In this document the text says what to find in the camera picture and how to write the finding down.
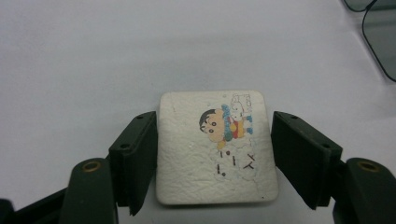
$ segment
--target white table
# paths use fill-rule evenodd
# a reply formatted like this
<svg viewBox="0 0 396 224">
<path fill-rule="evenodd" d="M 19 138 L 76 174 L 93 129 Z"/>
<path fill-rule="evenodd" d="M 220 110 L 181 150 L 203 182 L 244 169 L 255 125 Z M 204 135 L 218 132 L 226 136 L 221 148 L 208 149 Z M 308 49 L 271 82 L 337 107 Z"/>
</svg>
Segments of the white table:
<svg viewBox="0 0 396 224">
<path fill-rule="evenodd" d="M 396 174 L 396 85 L 341 0 L 0 2 L 0 198 L 16 209 L 105 157 L 167 91 L 257 90 Z M 151 183 L 120 223 L 333 223 L 278 171 L 272 203 L 168 207 Z"/>
</svg>

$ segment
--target white sponge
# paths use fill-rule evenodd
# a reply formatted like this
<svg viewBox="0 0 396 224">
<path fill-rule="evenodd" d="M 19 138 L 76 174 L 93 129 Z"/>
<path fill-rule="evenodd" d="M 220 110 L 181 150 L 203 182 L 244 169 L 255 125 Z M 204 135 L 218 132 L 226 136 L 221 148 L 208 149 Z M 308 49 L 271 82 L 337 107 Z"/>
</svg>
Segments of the white sponge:
<svg viewBox="0 0 396 224">
<path fill-rule="evenodd" d="M 267 202 L 278 194 L 264 99 L 257 91 L 168 92 L 158 122 L 164 204 Z"/>
</svg>

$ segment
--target white surface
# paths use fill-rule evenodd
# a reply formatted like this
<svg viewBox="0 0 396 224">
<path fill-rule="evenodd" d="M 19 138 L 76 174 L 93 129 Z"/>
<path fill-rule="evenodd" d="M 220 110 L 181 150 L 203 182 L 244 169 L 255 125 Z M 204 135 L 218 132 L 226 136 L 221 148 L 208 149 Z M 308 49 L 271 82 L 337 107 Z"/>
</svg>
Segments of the white surface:
<svg viewBox="0 0 396 224">
<path fill-rule="evenodd" d="M 215 114 L 206 114 L 210 110 Z M 244 127 L 251 132 L 244 132 Z M 257 91 L 164 94 L 158 118 L 157 164 L 157 199 L 163 204 L 272 201 L 278 187 L 262 95 Z"/>
<path fill-rule="evenodd" d="M 340 0 L 0 2 L 0 197 L 66 187 L 167 91 L 250 89 L 396 174 L 396 86 Z M 278 172 L 273 203 L 161 206 L 121 223 L 332 223 Z"/>
</svg>

